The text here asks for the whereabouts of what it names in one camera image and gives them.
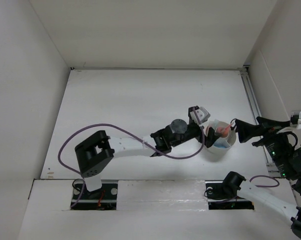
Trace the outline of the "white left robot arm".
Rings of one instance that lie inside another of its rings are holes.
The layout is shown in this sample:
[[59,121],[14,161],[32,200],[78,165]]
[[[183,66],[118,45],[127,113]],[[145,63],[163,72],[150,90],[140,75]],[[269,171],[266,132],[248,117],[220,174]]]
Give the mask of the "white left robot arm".
[[165,128],[144,137],[128,132],[127,138],[118,138],[107,135],[104,130],[95,132],[75,147],[79,171],[85,182],[84,192],[93,199],[101,195],[102,182],[98,175],[114,158],[169,157],[174,147],[192,139],[204,145],[203,123],[210,116],[205,108],[193,106],[188,109],[188,122],[175,119]]

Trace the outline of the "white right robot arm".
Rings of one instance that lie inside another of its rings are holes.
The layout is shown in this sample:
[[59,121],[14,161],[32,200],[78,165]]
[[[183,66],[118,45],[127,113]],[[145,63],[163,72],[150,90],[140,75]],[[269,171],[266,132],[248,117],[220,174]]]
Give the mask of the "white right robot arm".
[[[280,175],[295,181],[291,188],[301,196],[301,147],[291,145],[288,139],[289,135],[298,138],[292,129],[301,127],[301,113],[292,115],[288,121],[260,116],[256,120],[258,124],[253,125],[235,119],[231,122],[231,128],[238,134],[240,143],[260,137],[252,145],[266,148]],[[227,198],[239,197],[265,208],[268,213],[287,223],[293,234],[301,239],[301,206],[277,198],[270,189],[270,186],[254,185],[251,180],[234,171],[229,172],[221,184],[221,190]]]

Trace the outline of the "black handled scissors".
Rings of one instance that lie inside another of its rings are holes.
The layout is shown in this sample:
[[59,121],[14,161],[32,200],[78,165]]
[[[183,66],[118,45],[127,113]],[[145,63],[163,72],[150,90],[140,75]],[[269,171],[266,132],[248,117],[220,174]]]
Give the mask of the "black handled scissors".
[[230,129],[236,133],[240,130],[241,120],[234,118],[230,121]]

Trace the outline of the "blue correction tape dispenser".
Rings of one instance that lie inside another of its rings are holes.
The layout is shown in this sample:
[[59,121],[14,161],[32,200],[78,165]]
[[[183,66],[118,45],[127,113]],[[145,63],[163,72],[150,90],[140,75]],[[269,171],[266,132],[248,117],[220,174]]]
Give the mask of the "blue correction tape dispenser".
[[219,149],[229,149],[231,147],[227,141],[216,141],[213,146]]

